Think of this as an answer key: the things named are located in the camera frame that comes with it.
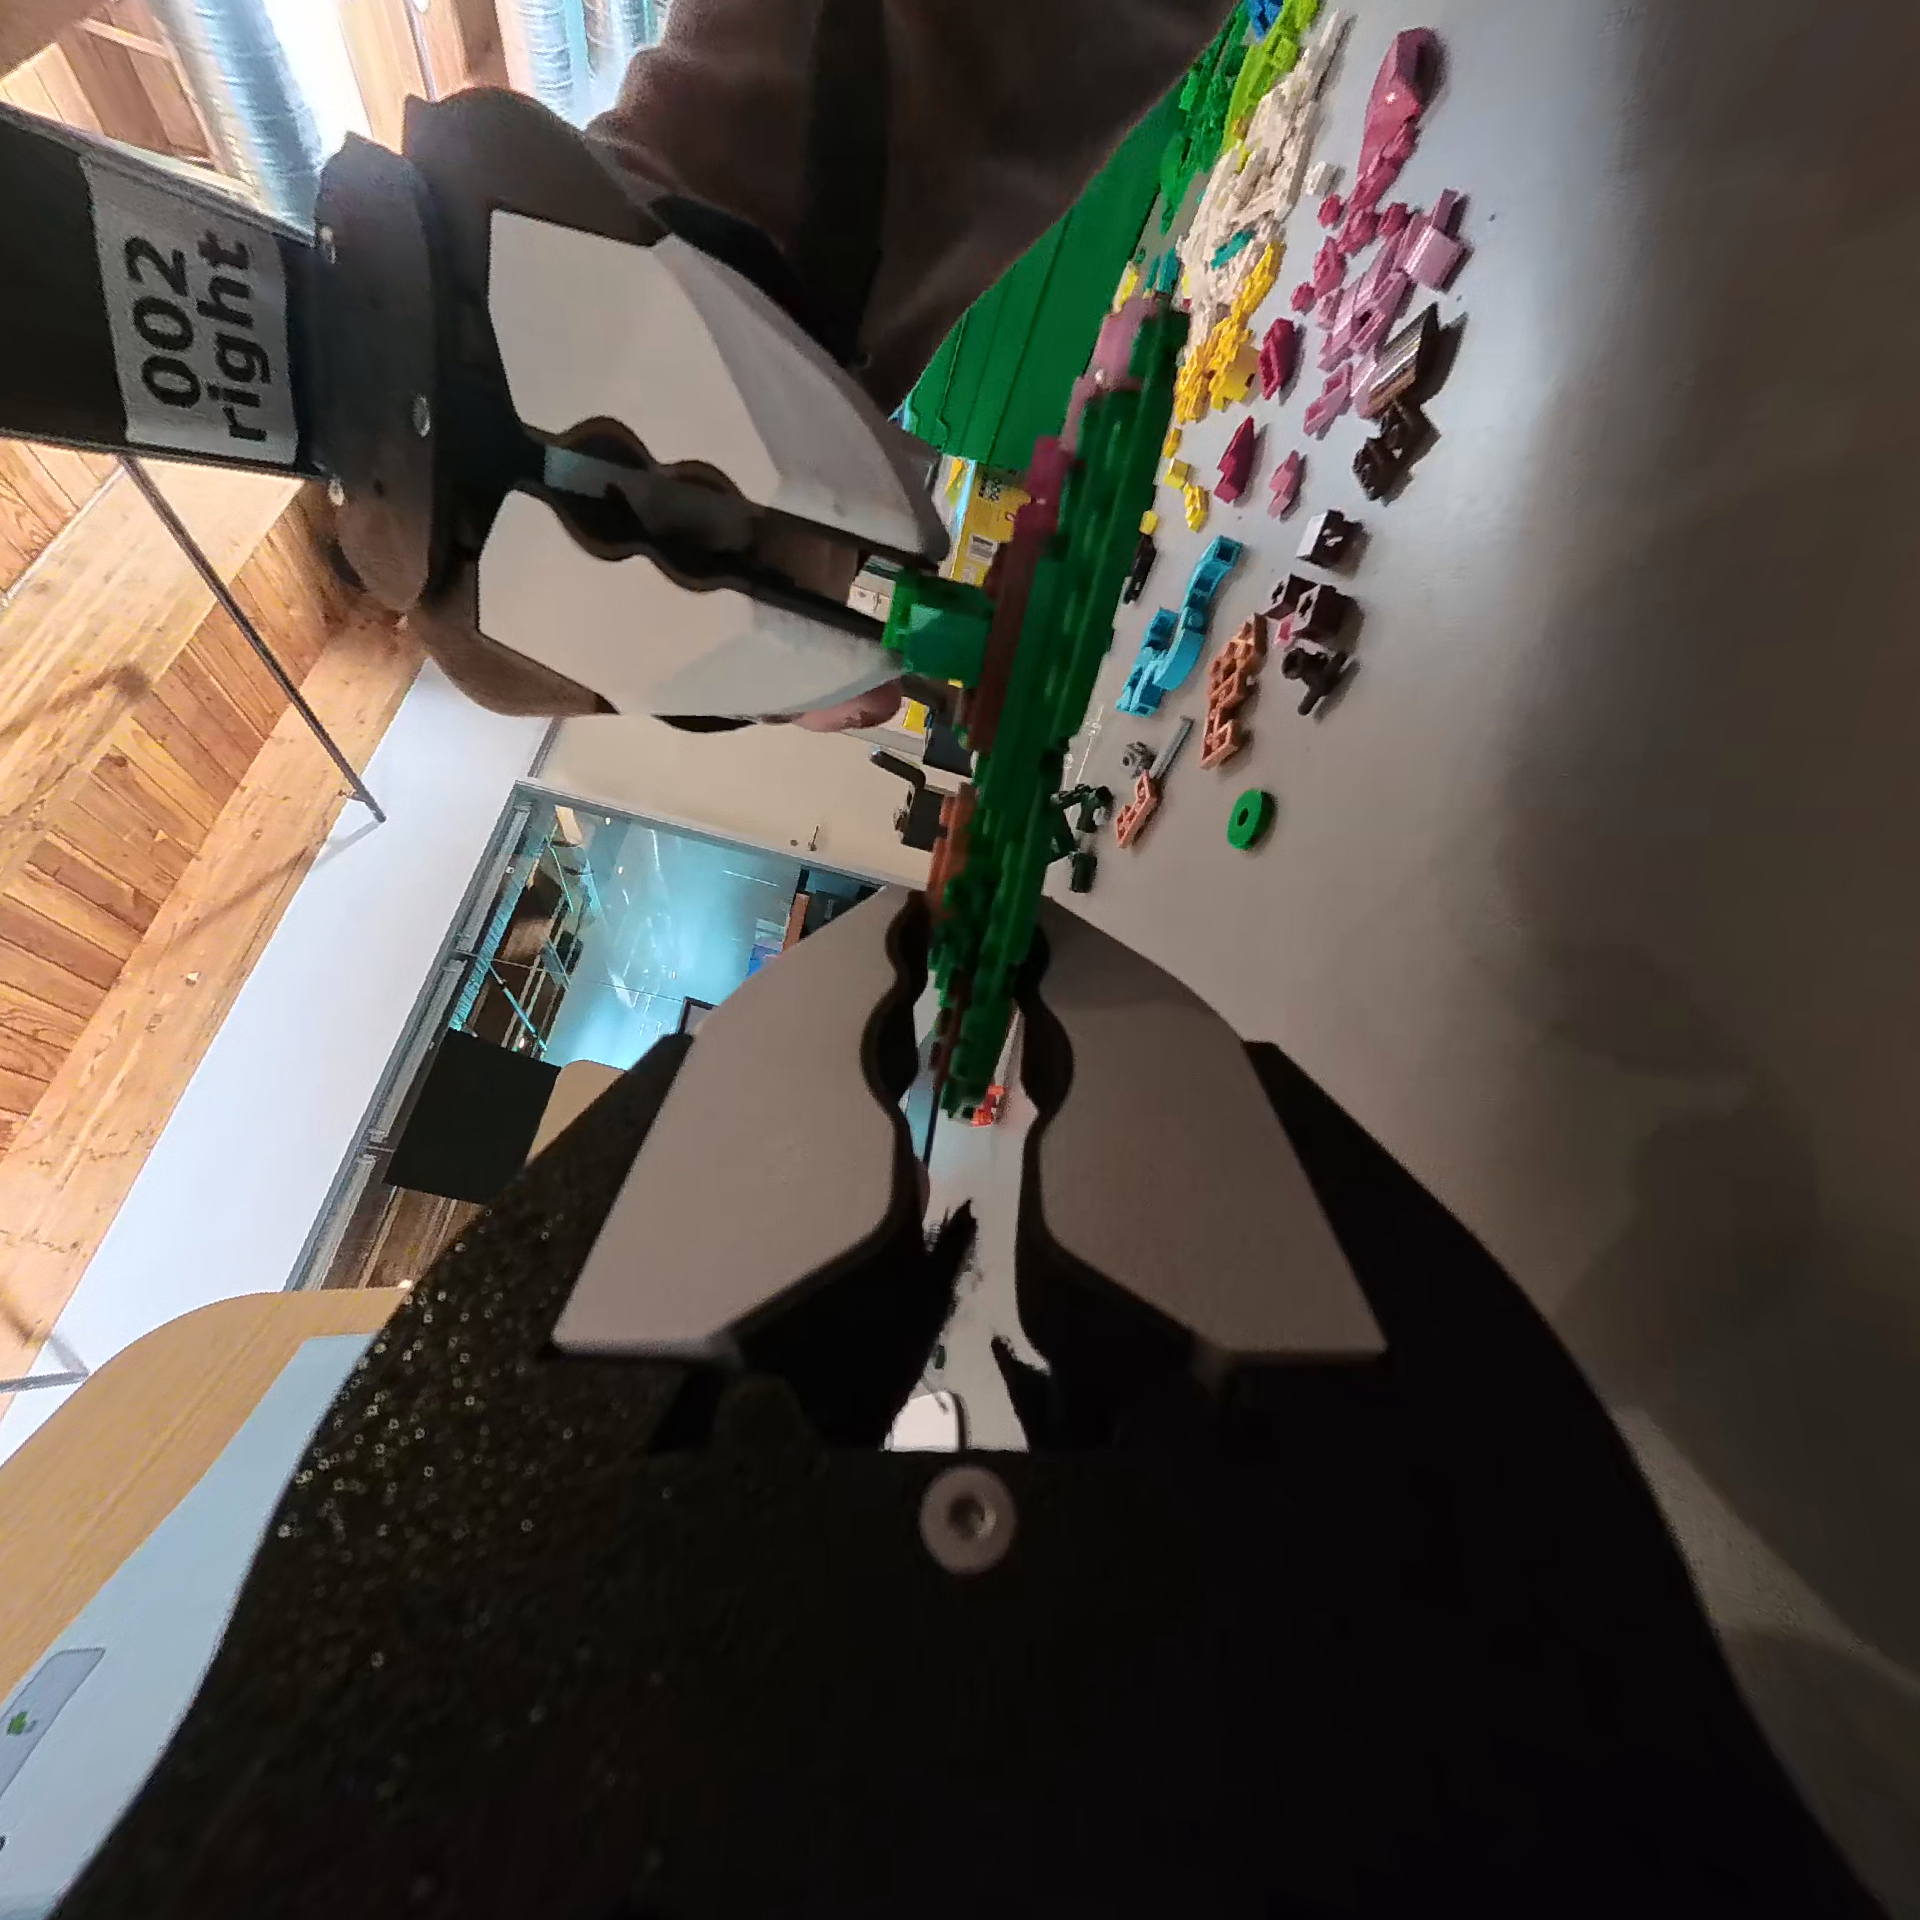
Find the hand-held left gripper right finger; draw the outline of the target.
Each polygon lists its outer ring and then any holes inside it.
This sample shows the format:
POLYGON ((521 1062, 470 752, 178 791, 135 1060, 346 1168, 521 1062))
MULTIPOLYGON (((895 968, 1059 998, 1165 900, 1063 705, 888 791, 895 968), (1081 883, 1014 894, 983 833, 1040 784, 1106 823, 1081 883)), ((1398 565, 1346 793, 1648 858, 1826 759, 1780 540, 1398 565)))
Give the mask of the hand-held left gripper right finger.
POLYGON ((1371 1362, 1386 1333, 1240 1035, 1059 900, 1021 989, 1021 1317, 1084 1285, 1202 1370, 1371 1362))

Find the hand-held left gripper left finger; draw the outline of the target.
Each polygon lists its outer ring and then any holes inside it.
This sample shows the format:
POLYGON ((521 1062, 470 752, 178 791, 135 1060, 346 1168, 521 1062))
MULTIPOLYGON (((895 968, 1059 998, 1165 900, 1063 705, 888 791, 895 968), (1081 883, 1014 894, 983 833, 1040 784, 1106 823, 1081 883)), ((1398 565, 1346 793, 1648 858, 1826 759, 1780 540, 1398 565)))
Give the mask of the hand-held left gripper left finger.
POLYGON ((569 1360, 773 1375, 888 1429, 925 1370, 925 900, 867 898, 688 1040, 556 1322, 569 1360))

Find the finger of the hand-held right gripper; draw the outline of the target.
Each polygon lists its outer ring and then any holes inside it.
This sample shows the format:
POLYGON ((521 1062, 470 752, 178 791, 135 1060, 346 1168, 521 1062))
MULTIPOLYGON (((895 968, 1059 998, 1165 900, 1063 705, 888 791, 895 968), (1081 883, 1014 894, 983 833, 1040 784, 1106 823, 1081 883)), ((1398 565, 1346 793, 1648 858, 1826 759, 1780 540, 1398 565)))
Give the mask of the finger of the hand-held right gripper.
POLYGON ((524 427, 612 420, 763 512, 918 562, 949 530, 891 420, 786 312, 667 236, 632 244, 493 212, 490 324, 524 427))
POLYGON ((688 591, 648 557, 596 559, 562 513, 503 498, 474 562, 474 628, 610 705, 650 717, 803 717, 899 684, 899 658, 743 591, 688 591))

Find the light green lego piece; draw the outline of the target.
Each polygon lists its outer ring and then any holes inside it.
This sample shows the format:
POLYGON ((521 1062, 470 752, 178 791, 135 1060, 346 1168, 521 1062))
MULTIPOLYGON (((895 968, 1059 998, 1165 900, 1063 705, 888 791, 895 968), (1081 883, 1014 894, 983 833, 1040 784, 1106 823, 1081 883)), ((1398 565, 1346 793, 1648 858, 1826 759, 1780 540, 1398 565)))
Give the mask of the light green lego piece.
POLYGON ((997 604, 986 591, 928 573, 899 573, 888 593, 881 647, 903 681, 980 685, 997 604))

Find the green lego plate build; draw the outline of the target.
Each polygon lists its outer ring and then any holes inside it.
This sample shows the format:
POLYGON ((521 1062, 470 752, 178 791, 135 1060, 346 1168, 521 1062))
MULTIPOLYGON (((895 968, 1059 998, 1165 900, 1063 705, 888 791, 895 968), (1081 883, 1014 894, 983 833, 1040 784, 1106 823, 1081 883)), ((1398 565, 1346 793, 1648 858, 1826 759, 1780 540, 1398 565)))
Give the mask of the green lego plate build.
POLYGON ((1102 324, 1063 434, 1035 440, 1026 508, 983 585, 997 604, 983 684, 956 685, 971 774, 943 807, 925 890, 935 1085, 958 1120, 997 1082, 1014 1026, 1043 900, 1047 800, 1064 791, 1064 752, 1112 644, 1187 336, 1189 314, 1165 295, 1132 298, 1102 324))

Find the yellow lego box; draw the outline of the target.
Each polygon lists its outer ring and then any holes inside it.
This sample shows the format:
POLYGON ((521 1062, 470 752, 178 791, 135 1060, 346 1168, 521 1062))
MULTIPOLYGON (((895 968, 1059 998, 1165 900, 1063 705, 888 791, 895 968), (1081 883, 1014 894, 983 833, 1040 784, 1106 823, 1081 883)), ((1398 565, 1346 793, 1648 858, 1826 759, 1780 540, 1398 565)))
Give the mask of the yellow lego box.
POLYGON ((1026 508, 1021 475, 949 452, 935 475, 935 503, 950 539, 939 573, 950 583, 986 585, 999 549, 1018 530, 1021 508, 1026 508))

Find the stack of green lego baseplates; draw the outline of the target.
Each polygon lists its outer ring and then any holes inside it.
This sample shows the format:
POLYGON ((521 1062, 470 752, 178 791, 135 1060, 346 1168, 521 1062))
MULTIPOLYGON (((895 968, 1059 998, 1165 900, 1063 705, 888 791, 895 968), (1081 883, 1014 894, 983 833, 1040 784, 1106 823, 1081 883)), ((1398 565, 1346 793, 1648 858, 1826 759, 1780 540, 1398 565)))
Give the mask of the stack of green lego baseplates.
POLYGON ((1125 266, 1160 193, 1172 115, 1155 112, 1084 193, 971 299, 909 396, 903 427, 950 459, 1026 474, 1063 432, 1125 266))

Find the large salmon lattice lego piece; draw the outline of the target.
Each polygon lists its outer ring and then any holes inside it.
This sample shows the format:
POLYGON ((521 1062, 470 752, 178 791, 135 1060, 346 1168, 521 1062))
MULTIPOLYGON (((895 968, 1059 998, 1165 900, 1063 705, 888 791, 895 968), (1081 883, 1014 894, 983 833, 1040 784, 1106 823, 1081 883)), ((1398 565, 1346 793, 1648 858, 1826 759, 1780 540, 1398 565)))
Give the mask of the large salmon lattice lego piece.
POLYGON ((1248 705, 1258 692, 1268 655, 1268 622, 1251 613, 1213 655, 1205 668, 1205 724, 1198 768, 1220 768, 1248 744, 1248 705))

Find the pile of yellow lego pieces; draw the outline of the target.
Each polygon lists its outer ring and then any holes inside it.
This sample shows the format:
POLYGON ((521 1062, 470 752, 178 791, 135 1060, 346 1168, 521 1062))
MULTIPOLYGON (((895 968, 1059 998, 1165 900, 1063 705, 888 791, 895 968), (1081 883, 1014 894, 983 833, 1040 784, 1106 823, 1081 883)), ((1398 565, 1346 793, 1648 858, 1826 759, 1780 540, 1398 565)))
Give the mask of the pile of yellow lego pieces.
POLYGON ((1272 295, 1280 266, 1282 242, 1268 238, 1261 249, 1256 249, 1256 236, 1233 236, 1232 256, 1224 261, 1228 304, 1198 336, 1198 341, 1189 341, 1183 350, 1183 359, 1176 365, 1172 426, 1160 445, 1160 488, 1178 489, 1189 530, 1205 528, 1213 493, 1205 489, 1205 482, 1195 482, 1189 463, 1178 455, 1183 432, 1251 396, 1258 377, 1251 320, 1272 295))

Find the group of dark brown lego pieces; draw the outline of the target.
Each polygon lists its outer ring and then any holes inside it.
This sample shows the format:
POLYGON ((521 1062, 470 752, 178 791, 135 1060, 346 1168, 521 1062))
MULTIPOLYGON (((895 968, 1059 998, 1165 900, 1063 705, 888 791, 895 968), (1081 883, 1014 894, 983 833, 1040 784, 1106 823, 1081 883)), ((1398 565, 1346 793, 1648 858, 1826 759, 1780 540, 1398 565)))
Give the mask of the group of dark brown lego pieces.
MULTIPOLYGON (((1391 503, 1433 439, 1421 396, 1391 396, 1353 455, 1357 503, 1391 503)), ((1353 677, 1360 623, 1353 576, 1367 540, 1371 530, 1357 512, 1323 508, 1311 516, 1268 604, 1268 637, 1280 644, 1280 677, 1294 685, 1301 717, 1321 717, 1353 677)))

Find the pile of white lego pieces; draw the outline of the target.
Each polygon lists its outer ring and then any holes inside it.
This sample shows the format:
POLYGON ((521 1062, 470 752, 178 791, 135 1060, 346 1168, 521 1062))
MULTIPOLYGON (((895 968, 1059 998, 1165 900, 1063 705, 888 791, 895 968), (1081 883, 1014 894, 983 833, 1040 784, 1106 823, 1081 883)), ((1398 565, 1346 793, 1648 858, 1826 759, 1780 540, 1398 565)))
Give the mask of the pile of white lego pieces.
POLYGON ((1224 79, 1211 82, 1198 157, 1213 165, 1176 244, 1191 324, 1213 324, 1240 298, 1301 205, 1346 23, 1333 5, 1276 5, 1268 31, 1245 29, 1224 79))

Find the pile of green lego pieces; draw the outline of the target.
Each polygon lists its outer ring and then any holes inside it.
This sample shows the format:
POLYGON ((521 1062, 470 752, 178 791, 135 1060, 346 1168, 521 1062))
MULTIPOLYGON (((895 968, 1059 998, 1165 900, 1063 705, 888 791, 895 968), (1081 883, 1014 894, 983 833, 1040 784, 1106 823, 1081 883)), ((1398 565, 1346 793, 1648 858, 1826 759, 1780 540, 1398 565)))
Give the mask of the pile of green lego pieces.
POLYGON ((1321 5, 1233 5, 1176 91, 1176 118, 1159 162, 1160 230, 1189 182, 1245 139, 1261 97, 1296 69, 1321 5))

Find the pile of pink lego pieces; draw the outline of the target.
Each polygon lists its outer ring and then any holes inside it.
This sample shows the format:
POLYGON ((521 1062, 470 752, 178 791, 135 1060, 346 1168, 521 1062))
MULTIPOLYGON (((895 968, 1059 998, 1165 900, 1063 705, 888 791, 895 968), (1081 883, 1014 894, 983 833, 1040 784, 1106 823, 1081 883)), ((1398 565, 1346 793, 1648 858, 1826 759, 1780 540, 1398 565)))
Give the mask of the pile of pink lego pieces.
POLYGON ((1391 396, 1412 393, 1427 407, 1442 384, 1436 298, 1469 260, 1466 200, 1436 189, 1412 205, 1398 185, 1443 76, 1442 36, 1398 29, 1366 91, 1353 157, 1311 153, 1302 197, 1280 236, 1276 288, 1251 320, 1258 377, 1245 403, 1302 401, 1294 440, 1272 455, 1272 516, 1288 516, 1302 498, 1307 440, 1353 426, 1360 445, 1391 396))

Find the beige chair back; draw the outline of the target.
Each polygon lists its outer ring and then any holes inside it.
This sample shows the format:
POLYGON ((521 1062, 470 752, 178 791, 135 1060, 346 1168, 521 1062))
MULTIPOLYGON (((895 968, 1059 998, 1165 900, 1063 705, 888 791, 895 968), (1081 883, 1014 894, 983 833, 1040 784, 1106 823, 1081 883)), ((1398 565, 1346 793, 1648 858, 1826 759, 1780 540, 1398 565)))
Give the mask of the beige chair back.
POLYGON ((612 1140, 638 1153, 658 1120, 658 1106, 673 1090, 677 1072, 677 1060, 643 1060, 634 1068, 610 1068, 600 1062, 562 1067, 535 1125, 524 1168, 532 1168, 578 1125, 585 1125, 593 1145, 612 1140))

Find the glass partition window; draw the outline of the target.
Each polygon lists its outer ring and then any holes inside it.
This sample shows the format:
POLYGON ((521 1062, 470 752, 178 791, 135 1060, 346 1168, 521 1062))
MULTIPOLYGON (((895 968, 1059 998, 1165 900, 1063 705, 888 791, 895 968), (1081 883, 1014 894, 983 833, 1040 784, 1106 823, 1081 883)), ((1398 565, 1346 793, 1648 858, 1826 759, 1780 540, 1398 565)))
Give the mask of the glass partition window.
POLYGON ((632 1068, 875 883, 521 784, 428 968, 288 1288, 400 1288, 482 1209, 384 1182, 443 1032, 632 1068))

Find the black panel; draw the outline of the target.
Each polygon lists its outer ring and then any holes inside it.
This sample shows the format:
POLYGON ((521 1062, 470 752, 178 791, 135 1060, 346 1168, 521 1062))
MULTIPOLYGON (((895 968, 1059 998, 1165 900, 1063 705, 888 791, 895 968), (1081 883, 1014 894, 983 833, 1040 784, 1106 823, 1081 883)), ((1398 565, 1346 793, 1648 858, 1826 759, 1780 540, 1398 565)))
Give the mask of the black panel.
POLYGON ((490 1208, 535 1153, 559 1067, 443 1032, 392 1140, 384 1182, 490 1208))

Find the black device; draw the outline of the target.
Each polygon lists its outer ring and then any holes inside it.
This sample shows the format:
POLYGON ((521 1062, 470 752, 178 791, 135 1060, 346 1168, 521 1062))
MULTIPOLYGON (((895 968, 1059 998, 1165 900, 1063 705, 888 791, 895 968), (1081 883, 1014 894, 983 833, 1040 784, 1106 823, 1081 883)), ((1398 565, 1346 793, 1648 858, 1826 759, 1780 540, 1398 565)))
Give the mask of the black device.
POLYGON ((958 791, 929 784, 925 759, 899 759, 895 752, 875 748, 867 763, 905 784, 905 800, 895 810, 895 837, 905 852, 929 855, 943 843, 943 807, 958 791))

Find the person's dark brown sweater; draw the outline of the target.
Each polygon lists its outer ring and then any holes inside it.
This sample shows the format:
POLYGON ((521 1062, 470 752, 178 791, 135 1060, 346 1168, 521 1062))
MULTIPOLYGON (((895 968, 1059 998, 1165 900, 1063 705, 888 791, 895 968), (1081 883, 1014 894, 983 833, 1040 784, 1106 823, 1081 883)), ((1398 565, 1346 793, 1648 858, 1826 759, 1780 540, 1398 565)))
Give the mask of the person's dark brown sweater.
POLYGON ((891 413, 1232 5, 673 5, 590 143, 756 227, 891 413))

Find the black metal ceiling rod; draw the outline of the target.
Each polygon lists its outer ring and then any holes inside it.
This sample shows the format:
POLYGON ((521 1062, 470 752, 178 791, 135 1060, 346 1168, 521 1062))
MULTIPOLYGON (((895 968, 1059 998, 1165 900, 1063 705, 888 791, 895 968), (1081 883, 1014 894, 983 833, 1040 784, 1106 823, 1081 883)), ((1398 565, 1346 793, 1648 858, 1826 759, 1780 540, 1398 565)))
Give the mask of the black metal ceiling rod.
POLYGON ((239 604, 233 591, 223 583, 223 576, 214 569, 214 562, 202 557, 200 540, 192 539, 192 530, 187 528, 187 520, 174 513, 174 508, 165 500, 165 493, 155 488, 155 480, 143 474, 143 467, 130 455, 130 452, 116 452, 114 455, 116 467, 129 474, 135 493, 151 508, 151 513, 158 516, 163 530, 172 539, 172 546, 178 549, 178 557, 188 562, 188 569, 200 576, 200 583, 205 585, 205 593, 214 597, 214 604, 228 613, 228 622, 233 623, 239 637, 248 644, 248 653, 256 655, 256 663, 268 673, 268 681, 286 692, 288 711, 301 717, 301 724, 307 727, 307 735, 325 748, 325 759, 330 763, 330 768, 346 781, 349 785, 349 800, 358 805, 369 822, 374 828, 384 828, 390 822, 390 815, 384 810, 384 805, 373 798, 369 784, 363 781, 363 774, 349 763, 349 756, 341 752, 341 744, 335 742, 335 735, 322 724, 317 711, 307 705, 301 684, 286 673, 286 667, 274 658, 274 653, 268 647, 268 640, 262 637, 262 631, 256 628, 253 613, 239 604))

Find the silver ventilation duct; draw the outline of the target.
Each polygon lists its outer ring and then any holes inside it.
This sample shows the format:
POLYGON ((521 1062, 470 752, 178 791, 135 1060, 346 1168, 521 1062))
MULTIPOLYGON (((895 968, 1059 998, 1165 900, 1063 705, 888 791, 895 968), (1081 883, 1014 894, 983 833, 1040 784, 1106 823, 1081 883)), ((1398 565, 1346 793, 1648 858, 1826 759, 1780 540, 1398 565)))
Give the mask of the silver ventilation duct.
POLYGON ((178 54, 192 73, 222 157, 258 205, 309 230, 322 200, 322 126, 266 5, 174 5, 178 54))

